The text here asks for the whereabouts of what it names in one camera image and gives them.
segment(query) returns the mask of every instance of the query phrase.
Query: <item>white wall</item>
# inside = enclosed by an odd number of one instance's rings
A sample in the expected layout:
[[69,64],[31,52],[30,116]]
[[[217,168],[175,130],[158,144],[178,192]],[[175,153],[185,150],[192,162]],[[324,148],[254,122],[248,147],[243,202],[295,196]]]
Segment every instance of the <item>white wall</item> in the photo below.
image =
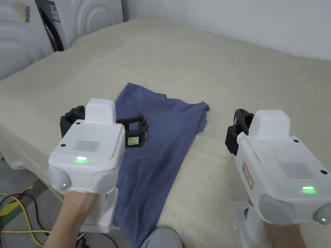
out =
[[331,0],[122,0],[156,16],[283,52],[331,60]]

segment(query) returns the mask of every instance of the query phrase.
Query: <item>gray pants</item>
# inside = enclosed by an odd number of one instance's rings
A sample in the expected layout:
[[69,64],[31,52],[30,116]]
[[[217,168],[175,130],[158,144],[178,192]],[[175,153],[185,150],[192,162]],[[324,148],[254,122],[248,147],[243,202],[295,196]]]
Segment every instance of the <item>gray pants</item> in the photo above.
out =
[[161,227],[146,238],[141,248],[183,248],[183,242],[174,230]]

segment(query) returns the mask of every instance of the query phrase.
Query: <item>knee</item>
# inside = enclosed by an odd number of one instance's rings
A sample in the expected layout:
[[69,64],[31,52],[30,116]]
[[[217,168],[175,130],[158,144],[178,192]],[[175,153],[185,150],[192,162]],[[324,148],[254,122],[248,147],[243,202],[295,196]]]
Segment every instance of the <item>knee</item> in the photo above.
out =
[[152,234],[149,236],[149,238],[147,239],[149,242],[149,244],[162,244],[163,246],[161,247],[178,247],[181,248],[182,247],[182,239],[180,238],[180,236],[178,235],[178,233],[176,233],[174,230],[172,230],[171,228],[167,228],[167,227],[160,227],[158,229],[156,229],[154,232],[152,232]]
[[152,234],[155,236],[158,236],[158,237],[160,237],[160,236],[167,237],[169,239],[180,238],[178,233],[176,233],[174,230],[172,230],[171,228],[168,228],[168,227],[160,227],[160,228],[156,229]]

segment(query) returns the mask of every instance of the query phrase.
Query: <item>beige bed sheet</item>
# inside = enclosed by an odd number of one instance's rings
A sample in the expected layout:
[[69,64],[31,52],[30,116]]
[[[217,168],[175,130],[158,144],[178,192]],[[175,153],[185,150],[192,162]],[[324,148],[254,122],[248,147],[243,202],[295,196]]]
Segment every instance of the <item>beige bed sheet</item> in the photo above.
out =
[[[115,100],[127,82],[210,105],[163,208],[159,225],[186,247],[237,247],[228,207],[247,193],[224,145],[234,111],[282,109],[331,170],[331,62],[290,56],[170,21],[137,19],[97,31],[0,82],[0,150],[48,186],[59,118],[90,98]],[[302,225],[308,247],[330,247],[331,227]]]

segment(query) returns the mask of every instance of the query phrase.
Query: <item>yellow cable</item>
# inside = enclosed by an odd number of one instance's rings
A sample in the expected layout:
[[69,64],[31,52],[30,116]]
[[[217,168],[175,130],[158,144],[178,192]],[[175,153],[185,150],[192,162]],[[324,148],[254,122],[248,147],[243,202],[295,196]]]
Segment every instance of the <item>yellow cable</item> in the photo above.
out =
[[[6,193],[0,193],[0,195],[5,195],[5,196],[9,196],[9,194],[6,194]],[[33,241],[40,247],[44,247],[42,244],[40,244],[38,242],[38,240],[35,238],[34,236],[34,232],[46,232],[46,233],[50,233],[50,231],[46,231],[46,230],[32,230],[31,228],[31,223],[30,223],[30,220],[29,220],[29,217],[27,215],[27,212],[25,210],[25,207],[23,206],[23,204],[21,203],[21,201],[19,199],[17,199],[16,197],[14,196],[11,196],[11,198],[13,198],[15,201],[17,201],[20,206],[22,207],[22,210],[24,212],[24,215],[25,215],[25,218],[26,218],[26,222],[27,222],[27,225],[29,227],[29,231],[1,231],[2,233],[30,233],[31,234],[31,237],[33,239]]]
[[45,232],[45,233],[51,233],[50,231],[46,231],[46,230],[32,230],[32,231],[1,231],[1,233],[32,233],[32,232]]

